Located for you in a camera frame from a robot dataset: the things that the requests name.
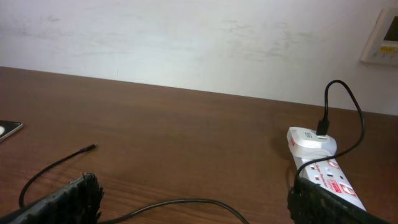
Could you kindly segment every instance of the wooden table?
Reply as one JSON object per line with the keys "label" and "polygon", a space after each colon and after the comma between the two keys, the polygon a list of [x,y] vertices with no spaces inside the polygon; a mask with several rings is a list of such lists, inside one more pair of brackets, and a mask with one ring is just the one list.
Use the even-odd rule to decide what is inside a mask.
{"label": "wooden table", "polygon": [[[0,119],[25,124],[0,143],[0,215],[18,208],[34,174],[96,143],[97,150],[37,179],[25,202],[92,172],[105,191],[100,220],[164,200],[212,198],[251,223],[292,223],[287,191],[296,169],[286,133],[316,128],[323,113],[319,106],[13,68],[0,68],[0,105]],[[367,210],[398,222],[398,118],[365,116],[365,140],[338,162]],[[331,109],[330,120],[340,150],[356,141],[356,111]],[[239,220],[214,205],[180,204],[126,223]]]}

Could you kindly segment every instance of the phone screen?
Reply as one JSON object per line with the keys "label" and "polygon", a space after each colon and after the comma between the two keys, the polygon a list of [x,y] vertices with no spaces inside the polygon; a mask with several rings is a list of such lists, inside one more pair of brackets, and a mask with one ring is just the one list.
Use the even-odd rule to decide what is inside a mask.
{"label": "phone screen", "polygon": [[21,122],[0,120],[0,141],[20,130],[21,127],[23,127]]}

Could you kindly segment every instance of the white wall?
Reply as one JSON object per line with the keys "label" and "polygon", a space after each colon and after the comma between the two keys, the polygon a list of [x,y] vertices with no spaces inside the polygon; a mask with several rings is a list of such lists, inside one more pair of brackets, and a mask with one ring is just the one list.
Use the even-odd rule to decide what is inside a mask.
{"label": "white wall", "polygon": [[[358,63],[396,0],[0,0],[0,66],[323,104],[346,81],[398,114],[398,68]],[[342,87],[333,107],[354,109]]]}

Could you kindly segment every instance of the yellow label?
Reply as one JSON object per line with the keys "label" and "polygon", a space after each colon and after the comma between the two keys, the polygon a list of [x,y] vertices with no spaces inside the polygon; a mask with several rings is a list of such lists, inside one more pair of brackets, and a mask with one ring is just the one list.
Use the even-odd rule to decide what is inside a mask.
{"label": "yellow label", "polygon": [[395,52],[398,52],[398,48],[396,48],[396,47],[381,47],[380,52],[381,53],[395,53]]}

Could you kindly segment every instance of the white control panel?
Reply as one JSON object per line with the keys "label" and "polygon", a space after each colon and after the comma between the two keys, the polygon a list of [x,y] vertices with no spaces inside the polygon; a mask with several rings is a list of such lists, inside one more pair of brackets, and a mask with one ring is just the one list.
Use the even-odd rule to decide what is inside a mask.
{"label": "white control panel", "polygon": [[398,8],[384,9],[380,13],[360,60],[398,65]]}

